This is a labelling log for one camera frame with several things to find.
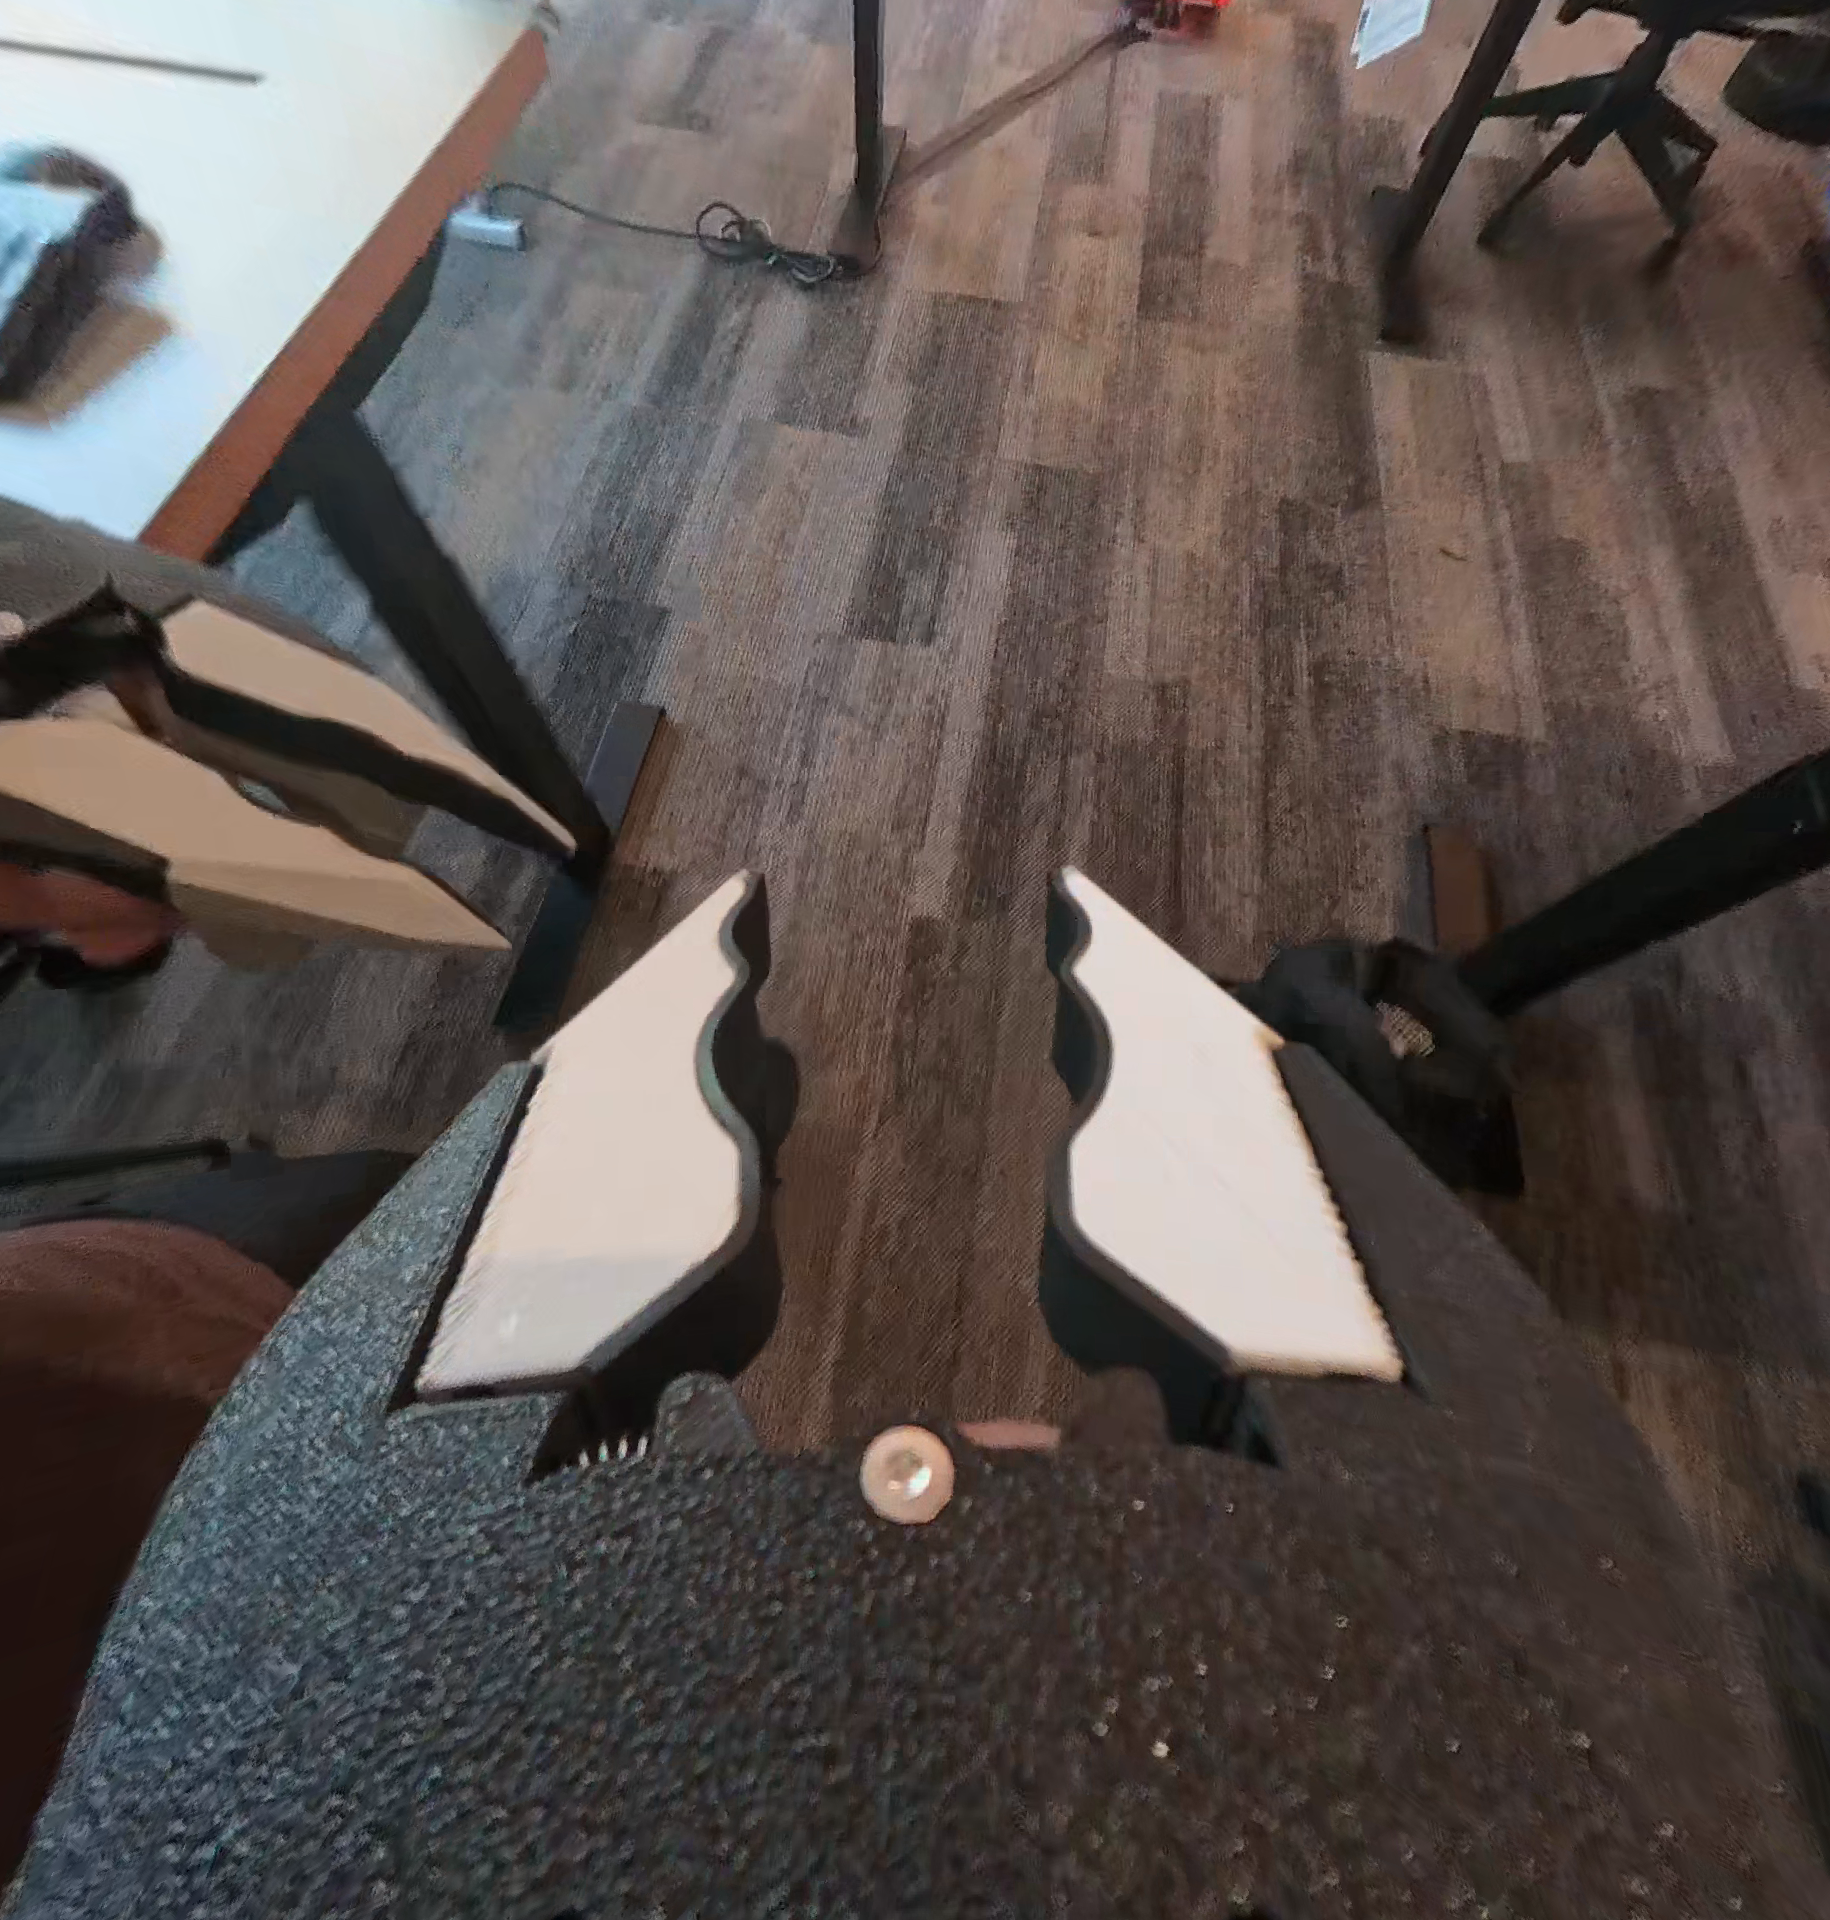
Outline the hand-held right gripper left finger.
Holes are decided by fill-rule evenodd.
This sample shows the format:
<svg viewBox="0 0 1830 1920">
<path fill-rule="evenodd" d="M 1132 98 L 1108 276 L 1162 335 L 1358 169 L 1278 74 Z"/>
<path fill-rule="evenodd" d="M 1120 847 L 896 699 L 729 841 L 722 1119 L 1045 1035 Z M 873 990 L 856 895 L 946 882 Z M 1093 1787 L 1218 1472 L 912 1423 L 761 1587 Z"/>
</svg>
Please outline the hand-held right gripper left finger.
<svg viewBox="0 0 1830 1920">
<path fill-rule="evenodd" d="M 738 1373 L 778 1305 L 767 880 L 738 872 L 535 1056 L 421 1403 Z"/>
</svg>

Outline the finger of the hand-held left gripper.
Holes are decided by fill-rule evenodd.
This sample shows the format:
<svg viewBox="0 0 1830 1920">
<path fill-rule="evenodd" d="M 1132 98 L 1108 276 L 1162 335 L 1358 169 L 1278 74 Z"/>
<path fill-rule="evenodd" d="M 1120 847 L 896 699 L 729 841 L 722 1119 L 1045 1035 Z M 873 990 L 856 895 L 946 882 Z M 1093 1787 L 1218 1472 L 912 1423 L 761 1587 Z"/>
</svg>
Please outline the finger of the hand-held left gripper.
<svg viewBox="0 0 1830 1920">
<path fill-rule="evenodd" d="M 192 596 L 159 623 L 152 724 L 229 775 L 248 775 L 381 834 L 388 808 L 438 808 L 499 841 L 566 857 L 569 827 L 464 738 L 363 666 Z"/>
<path fill-rule="evenodd" d="M 214 949 L 442 949 L 510 940 L 442 880 L 247 799 L 99 719 L 0 723 L 0 866 L 173 908 Z"/>
</svg>

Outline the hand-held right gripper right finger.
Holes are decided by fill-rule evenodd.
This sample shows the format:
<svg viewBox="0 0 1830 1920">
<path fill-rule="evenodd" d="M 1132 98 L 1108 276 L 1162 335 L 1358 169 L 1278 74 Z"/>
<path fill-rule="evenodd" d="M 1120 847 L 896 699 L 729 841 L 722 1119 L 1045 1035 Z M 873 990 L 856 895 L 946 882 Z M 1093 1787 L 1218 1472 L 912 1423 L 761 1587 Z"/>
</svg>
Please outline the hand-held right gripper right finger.
<svg viewBox="0 0 1830 1920">
<path fill-rule="evenodd" d="M 1071 1255 L 1223 1376 L 1403 1377 L 1286 1084 L 1286 1041 L 1080 868 L 1050 882 L 1071 1010 Z"/>
</svg>

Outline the person's left hand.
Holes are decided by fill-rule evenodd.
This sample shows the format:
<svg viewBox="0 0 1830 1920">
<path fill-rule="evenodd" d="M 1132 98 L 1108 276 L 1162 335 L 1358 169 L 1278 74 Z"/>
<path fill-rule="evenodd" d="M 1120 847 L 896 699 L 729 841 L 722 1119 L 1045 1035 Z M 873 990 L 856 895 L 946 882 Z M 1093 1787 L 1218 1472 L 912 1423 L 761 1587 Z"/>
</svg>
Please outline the person's left hand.
<svg viewBox="0 0 1830 1920">
<path fill-rule="evenodd" d="M 170 947 L 182 918 L 98 877 L 0 866 L 0 932 L 62 947 L 87 969 L 122 969 Z"/>
</svg>

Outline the black table leg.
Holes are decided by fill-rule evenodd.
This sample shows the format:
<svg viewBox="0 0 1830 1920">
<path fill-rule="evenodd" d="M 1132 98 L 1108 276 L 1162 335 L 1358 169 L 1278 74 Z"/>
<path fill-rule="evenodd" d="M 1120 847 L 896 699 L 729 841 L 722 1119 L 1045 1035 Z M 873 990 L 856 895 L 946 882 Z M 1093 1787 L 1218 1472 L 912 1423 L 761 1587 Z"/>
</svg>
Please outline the black table leg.
<svg viewBox="0 0 1830 1920">
<path fill-rule="evenodd" d="M 667 714 L 650 704 L 615 704 L 589 768 L 572 772 L 487 611 L 361 422 L 357 400 L 317 399 L 208 564 L 229 564 L 295 505 L 311 510 L 461 735 L 572 829 L 572 852 L 545 890 L 494 1010 L 504 1032 L 543 1035 L 566 1017 L 599 888 Z"/>
</svg>

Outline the grey and black bundle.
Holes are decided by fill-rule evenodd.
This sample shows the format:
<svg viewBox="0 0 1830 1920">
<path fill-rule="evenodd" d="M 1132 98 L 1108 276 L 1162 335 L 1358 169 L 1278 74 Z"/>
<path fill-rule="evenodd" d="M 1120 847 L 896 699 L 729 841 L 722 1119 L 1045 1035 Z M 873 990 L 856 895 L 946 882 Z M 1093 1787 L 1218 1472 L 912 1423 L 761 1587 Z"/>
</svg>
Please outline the grey and black bundle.
<svg viewBox="0 0 1830 1920">
<path fill-rule="evenodd" d="M 53 372 L 136 235 L 132 189 L 108 169 L 0 143 L 0 400 L 27 399 Z"/>
</svg>

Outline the white table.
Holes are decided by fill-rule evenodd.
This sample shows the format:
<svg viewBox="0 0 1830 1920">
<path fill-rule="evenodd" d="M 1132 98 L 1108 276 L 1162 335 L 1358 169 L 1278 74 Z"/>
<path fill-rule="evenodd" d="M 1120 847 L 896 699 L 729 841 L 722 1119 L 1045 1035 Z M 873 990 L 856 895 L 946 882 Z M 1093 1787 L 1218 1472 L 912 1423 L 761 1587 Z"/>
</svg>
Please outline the white table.
<svg viewBox="0 0 1830 1920">
<path fill-rule="evenodd" d="M 0 143 L 108 169 L 140 273 L 0 498 L 198 560 L 539 93 L 545 4 L 0 4 Z"/>
</svg>

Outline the person's brown sweater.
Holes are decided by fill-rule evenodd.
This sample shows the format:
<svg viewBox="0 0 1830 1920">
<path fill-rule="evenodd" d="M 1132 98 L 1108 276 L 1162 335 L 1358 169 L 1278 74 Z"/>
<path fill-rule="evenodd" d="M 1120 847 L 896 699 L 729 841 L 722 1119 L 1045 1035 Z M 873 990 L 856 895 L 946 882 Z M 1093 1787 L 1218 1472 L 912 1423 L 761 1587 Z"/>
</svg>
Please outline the person's brown sweater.
<svg viewBox="0 0 1830 1920">
<path fill-rule="evenodd" d="M 135 1553 L 294 1293 L 187 1227 L 0 1233 L 0 1894 Z"/>
</svg>

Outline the black stand pole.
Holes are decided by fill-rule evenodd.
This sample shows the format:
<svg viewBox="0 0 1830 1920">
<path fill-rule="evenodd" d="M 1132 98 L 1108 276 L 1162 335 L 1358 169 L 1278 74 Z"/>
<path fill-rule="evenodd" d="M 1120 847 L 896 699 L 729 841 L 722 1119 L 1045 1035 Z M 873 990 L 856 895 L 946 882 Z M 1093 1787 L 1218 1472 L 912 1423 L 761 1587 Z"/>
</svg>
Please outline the black stand pole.
<svg viewBox="0 0 1830 1920">
<path fill-rule="evenodd" d="M 837 276 L 864 276 L 882 261 L 882 216 L 893 194 L 906 129 L 884 116 L 886 6 L 851 4 L 853 19 L 853 185 L 832 234 Z"/>
</svg>

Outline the black tripod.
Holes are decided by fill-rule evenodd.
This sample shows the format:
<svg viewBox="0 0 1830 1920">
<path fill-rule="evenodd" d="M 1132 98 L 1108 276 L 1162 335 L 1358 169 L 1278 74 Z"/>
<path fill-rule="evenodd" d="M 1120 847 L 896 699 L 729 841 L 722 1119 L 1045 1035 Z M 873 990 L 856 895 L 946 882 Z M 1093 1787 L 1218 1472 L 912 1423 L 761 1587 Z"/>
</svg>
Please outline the black tripod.
<svg viewBox="0 0 1830 1920">
<path fill-rule="evenodd" d="M 1641 23 L 1641 41 L 1622 65 L 1585 78 L 1506 90 L 1506 70 L 1536 23 L 1542 4 L 1491 4 L 1463 74 L 1425 129 L 1414 176 L 1370 199 L 1376 242 L 1379 338 L 1414 347 L 1425 335 L 1416 290 L 1416 255 L 1481 123 L 1518 122 L 1561 135 L 1536 162 L 1518 185 L 1477 227 L 1477 246 L 1497 249 L 1518 207 L 1559 172 L 1588 164 L 1620 139 L 1644 174 L 1678 246 L 1689 230 L 1689 201 L 1715 135 L 1661 90 L 1664 68 L 1684 41 L 1728 19 L 1728 4 L 1607 4 Z"/>
</svg>

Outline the black round base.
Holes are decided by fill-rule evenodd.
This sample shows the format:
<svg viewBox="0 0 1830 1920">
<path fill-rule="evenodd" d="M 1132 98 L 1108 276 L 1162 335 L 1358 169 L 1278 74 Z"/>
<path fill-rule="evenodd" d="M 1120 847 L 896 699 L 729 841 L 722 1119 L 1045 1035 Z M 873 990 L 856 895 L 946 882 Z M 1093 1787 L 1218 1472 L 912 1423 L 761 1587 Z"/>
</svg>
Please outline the black round base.
<svg viewBox="0 0 1830 1920">
<path fill-rule="evenodd" d="M 1830 4 L 1771 4 L 1720 98 L 1754 129 L 1830 149 Z"/>
</svg>

